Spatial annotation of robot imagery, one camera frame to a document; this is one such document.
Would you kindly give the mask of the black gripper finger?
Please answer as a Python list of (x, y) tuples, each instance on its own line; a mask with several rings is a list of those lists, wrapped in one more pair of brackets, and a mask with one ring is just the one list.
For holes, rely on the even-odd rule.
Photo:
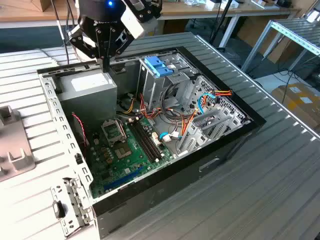
[(110, 26), (105, 46), (104, 72), (110, 70), (110, 60), (122, 54), (135, 38), (123, 24)]
[[(94, 46), (85, 42), (84, 35), (94, 42)], [(68, 33), (70, 43), (84, 53), (87, 57), (94, 59), (100, 65), (103, 73), (107, 72), (107, 50), (102, 39), (102, 31), (99, 27), (78, 24)]]

